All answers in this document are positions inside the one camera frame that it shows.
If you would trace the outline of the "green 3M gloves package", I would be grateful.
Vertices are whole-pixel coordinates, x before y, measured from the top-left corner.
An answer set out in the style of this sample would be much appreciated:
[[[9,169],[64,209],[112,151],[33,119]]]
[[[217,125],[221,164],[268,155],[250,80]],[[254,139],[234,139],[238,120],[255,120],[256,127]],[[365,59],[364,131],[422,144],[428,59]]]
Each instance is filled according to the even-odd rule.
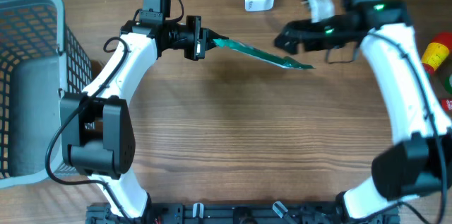
[[[312,65],[302,64],[289,56],[279,57],[236,40],[217,38],[214,39],[213,42],[218,47],[221,48],[227,47],[236,52],[241,52],[242,54],[246,54],[250,57],[259,59],[261,61],[278,66],[283,69],[299,69],[299,70],[314,69]]]

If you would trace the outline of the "red sriracha sauce bottle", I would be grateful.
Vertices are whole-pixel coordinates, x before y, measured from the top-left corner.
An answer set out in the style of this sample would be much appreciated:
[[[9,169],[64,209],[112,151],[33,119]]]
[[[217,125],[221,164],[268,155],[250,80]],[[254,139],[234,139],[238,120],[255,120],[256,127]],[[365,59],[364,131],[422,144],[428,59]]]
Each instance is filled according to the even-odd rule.
[[[428,76],[431,76],[440,67],[451,53],[451,32],[437,34],[428,44],[422,55],[421,62]]]

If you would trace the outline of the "green lid jar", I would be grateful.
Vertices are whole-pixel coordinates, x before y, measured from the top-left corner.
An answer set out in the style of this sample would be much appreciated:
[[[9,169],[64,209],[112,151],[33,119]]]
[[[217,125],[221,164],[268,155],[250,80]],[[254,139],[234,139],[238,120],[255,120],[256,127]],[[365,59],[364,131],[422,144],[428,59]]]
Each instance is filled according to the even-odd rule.
[[[444,89],[447,93],[452,94],[452,75],[445,77],[443,81]]]

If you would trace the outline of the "red candy bar wrapper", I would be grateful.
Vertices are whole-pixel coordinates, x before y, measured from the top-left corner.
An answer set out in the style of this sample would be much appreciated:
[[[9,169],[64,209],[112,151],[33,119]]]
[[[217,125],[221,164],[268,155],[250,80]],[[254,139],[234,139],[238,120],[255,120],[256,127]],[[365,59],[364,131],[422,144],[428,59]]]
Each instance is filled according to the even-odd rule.
[[[452,99],[440,99],[440,103],[446,112],[452,111]]]

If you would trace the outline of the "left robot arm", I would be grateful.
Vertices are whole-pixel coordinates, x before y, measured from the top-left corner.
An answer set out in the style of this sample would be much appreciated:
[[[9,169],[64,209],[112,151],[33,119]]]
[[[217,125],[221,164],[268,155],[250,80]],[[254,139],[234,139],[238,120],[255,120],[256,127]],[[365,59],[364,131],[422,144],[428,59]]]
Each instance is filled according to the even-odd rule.
[[[131,167],[136,141],[129,103],[146,71],[166,49],[181,49],[197,61],[221,36],[201,27],[199,16],[184,24],[165,19],[129,20],[116,37],[117,48],[104,69],[81,93],[67,93],[60,102],[61,153],[66,165],[97,184],[118,223],[151,223],[149,194]]]

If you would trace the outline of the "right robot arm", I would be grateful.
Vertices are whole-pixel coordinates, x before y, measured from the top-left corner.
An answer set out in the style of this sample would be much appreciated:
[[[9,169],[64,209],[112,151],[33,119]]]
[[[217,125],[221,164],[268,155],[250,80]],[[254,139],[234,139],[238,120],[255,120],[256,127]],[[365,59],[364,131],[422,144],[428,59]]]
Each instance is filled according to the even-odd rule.
[[[440,193],[445,211],[451,187],[451,119],[437,100],[400,0],[364,1],[343,15],[289,22],[275,38],[290,54],[356,42],[374,72],[390,118],[393,145],[375,157],[371,176],[340,195],[345,219],[362,221],[422,196]]]

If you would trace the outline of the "grey plastic shopping basket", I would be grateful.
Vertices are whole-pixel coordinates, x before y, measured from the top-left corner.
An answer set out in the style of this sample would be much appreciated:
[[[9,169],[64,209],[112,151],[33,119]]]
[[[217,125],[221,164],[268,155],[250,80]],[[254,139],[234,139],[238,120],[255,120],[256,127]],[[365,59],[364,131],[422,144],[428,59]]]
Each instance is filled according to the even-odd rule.
[[[48,178],[44,157],[60,100],[92,79],[63,0],[1,0],[1,188]]]

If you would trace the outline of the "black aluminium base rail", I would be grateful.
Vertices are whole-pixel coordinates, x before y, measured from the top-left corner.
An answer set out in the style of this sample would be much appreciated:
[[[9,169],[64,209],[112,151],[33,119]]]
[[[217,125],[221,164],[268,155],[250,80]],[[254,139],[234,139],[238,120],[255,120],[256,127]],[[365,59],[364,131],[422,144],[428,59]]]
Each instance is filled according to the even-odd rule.
[[[150,213],[132,218],[132,223],[240,224],[240,223],[353,223],[333,201],[305,204],[205,205],[196,203],[152,204]]]

